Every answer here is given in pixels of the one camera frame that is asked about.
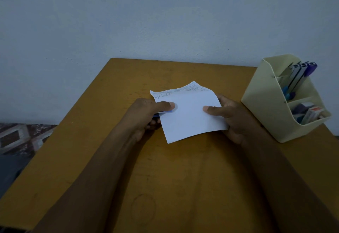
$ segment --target wall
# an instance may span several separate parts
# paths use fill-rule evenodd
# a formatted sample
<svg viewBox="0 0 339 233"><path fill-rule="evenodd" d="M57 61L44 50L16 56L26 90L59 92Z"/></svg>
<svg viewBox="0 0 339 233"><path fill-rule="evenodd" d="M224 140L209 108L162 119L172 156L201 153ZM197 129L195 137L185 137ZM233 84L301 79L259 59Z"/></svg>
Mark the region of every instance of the wall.
<svg viewBox="0 0 339 233"><path fill-rule="evenodd" d="M59 123L111 57L257 66L293 53L339 135L338 0L1 0L0 121Z"/></svg>

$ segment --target yellow table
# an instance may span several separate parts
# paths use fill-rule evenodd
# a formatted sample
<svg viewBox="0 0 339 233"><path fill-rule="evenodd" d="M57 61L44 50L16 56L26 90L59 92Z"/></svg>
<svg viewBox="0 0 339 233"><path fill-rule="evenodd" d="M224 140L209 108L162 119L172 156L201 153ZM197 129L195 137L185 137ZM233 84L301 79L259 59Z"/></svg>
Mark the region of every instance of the yellow table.
<svg viewBox="0 0 339 233"><path fill-rule="evenodd" d="M149 90L178 88L194 80L239 101L254 72L252 67L110 59L0 200L0 225L32 229L130 104L138 97L151 98ZM322 125L280 146L339 217L335 137ZM243 155L219 132L167 144L163 131L156 131L131 153L113 204L108 232L276 230Z"/></svg>

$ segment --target forearm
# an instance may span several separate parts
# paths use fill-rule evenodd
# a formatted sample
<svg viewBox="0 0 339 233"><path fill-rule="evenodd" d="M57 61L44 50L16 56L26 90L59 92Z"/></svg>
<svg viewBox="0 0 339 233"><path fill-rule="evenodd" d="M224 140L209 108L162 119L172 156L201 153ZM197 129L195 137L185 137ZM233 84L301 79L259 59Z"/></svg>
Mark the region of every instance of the forearm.
<svg viewBox="0 0 339 233"><path fill-rule="evenodd" d="M242 147L282 232L339 232L338 221L265 132Z"/></svg>
<svg viewBox="0 0 339 233"><path fill-rule="evenodd" d="M132 148L130 131L116 127L33 233L102 232L112 196Z"/></svg>

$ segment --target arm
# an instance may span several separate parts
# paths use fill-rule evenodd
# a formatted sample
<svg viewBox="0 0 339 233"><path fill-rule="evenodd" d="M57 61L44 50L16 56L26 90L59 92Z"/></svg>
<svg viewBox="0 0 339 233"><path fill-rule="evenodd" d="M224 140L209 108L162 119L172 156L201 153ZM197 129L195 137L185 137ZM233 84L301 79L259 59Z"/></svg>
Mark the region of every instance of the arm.
<svg viewBox="0 0 339 233"><path fill-rule="evenodd" d="M155 129L157 122L152 120L155 113L173 108L174 103L137 99L32 233L102 232L113 193L132 147L141 139L145 129Z"/></svg>
<svg viewBox="0 0 339 233"><path fill-rule="evenodd" d="M339 232L339 223L294 170L269 134L236 102L204 107L229 124L226 136L239 144L255 171L281 232Z"/></svg>

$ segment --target pen holder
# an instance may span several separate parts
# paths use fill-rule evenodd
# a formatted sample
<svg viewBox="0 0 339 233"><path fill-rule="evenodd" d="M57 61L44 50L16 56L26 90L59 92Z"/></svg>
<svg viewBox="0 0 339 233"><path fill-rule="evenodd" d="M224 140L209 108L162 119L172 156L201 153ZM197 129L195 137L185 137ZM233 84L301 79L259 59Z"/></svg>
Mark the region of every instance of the pen holder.
<svg viewBox="0 0 339 233"><path fill-rule="evenodd" d="M326 110L310 77L307 77L297 90L295 98L286 101L277 77L288 65L299 61L298 57L291 54L264 58L241 99L241 102L280 143L306 135L332 116ZM312 102L324 108L322 112L324 118L306 125L296 122L291 109L303 102Z"/></svg>

